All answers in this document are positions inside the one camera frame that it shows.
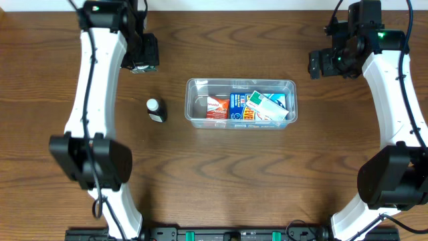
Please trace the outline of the dark bottle white cap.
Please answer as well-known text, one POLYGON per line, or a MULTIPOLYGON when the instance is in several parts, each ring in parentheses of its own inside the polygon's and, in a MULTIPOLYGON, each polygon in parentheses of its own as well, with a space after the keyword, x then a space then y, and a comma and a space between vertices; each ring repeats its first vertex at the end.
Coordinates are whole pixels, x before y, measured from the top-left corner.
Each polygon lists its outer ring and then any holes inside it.
POLYGON ((150 98, 146 102, 149 117, 157 123, 164 123, 167 120, 167 108, 161 99, 150 98))

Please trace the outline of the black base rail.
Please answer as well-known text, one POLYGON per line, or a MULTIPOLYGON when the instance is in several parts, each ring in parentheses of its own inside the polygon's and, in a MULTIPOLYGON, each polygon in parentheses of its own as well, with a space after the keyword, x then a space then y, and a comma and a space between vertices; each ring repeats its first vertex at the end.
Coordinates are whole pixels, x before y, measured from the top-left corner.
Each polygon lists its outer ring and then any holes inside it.
MULTIPOLYGON (((284 229, 182 229, 174 227, 144 229, 138 238, 145 241, 286 241, 337 240, 330 237, 326 227, 304 227, 303 224, 284 229)), ((71 229, 65 233, 66 241, 121 240, 113 238, 107 229, 71 229)), ((366 241, 399 241, 396 228, 375 228, 366 234, 366 241)))

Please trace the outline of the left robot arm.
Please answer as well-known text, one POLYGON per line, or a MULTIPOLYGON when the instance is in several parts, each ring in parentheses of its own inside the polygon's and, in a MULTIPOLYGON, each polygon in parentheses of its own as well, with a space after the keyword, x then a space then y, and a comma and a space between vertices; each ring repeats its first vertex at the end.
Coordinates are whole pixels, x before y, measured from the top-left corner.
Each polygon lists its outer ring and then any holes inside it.
POLYGON ((93 198, 92 215, 105 228, 71 228, 66 240, 149 240, 128 182, 132 152, 116 140, 115 101, 122 69, 156 70, 158 42, 145 32, 147 11, 137 0, 86 1, 76 8, 81 62, 64 133, 49 151, 66 176, 93 198))

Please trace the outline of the dark green small box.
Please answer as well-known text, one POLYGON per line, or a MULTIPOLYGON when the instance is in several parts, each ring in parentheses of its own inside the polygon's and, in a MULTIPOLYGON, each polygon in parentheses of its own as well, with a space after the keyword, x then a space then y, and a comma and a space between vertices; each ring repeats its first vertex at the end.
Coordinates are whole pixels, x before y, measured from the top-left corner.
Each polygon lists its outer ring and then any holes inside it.
POLYGON ((135 68, 131 69, 131 72, 133 74, 141 74, 141 73, 156 72, 156 71, 157 71, 156 66, 136 66, 135 68))

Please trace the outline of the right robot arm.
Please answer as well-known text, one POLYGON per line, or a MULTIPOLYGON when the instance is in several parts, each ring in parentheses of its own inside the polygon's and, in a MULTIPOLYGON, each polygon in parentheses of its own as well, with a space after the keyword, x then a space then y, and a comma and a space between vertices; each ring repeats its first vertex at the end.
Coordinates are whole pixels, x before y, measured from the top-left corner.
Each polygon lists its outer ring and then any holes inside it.
POLYGON ((348 19, 330 19, 330 48, 310 53, 311 79, 367 81, 377 113, 380 150, 358 171, 357 194, 318 233, 319 240, 398 240, 379 224, 427 203, 427 123, 410 73, 410 31, 386 29, 380 1, 358 1, 348 19))

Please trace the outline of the red medicine box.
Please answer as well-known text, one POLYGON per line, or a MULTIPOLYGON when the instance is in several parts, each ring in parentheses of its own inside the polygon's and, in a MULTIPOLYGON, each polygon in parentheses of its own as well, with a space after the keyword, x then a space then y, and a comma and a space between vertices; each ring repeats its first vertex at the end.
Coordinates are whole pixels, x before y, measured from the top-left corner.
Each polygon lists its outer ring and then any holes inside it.
POLYGON ((209 119, 227 119, 229 112, 229 99, 209 96, 207 98, 207 114, 209 119))

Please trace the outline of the blue cooling patch box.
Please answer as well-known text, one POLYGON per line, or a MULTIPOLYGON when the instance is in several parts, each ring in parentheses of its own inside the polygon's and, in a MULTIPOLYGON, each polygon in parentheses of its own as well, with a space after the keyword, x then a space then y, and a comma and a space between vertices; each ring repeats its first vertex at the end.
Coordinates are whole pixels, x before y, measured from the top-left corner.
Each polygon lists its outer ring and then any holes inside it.
MULTIPOLYGON (((286 95, 285 94, 274 94, 264 93, 266 97, 280 105, 282 108, 286 108, 286 95)), ((229 107, 229 118, 235 120, 257 120, 257 121, 268 121, 270 118, 264 116, 248 107, 246 102, 250 98, 251 93, 231 93, 230 94, 230 107, 229 107)))

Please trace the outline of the clear plastic container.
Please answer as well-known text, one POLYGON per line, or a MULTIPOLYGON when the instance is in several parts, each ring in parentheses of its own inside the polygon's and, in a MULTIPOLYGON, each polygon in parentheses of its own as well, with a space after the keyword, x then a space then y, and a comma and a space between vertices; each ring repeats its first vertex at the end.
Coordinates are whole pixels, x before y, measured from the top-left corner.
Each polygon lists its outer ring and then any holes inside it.
POLYGON ((196 128, 202 129, 284 129, 298 119, 296 84, 291 80, 243 79, 243 78, 192 78, 187 82, 185 117, 196 128), (288 115, 283 121, 209 119, 209 96, 229 99, 231 93, 274 93, 286 95, 288 115))

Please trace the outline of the white green medicine box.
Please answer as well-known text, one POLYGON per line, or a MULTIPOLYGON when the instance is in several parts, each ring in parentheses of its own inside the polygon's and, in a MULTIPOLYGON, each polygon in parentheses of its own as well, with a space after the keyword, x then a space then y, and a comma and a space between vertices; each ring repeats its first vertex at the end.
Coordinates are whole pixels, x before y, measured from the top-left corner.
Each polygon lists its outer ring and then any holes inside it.
POLYGON ((271 121, 283 121, 289 113, 288 110, 258 91, 253 91, 245 104, 248 108, 268 117, 271 121))

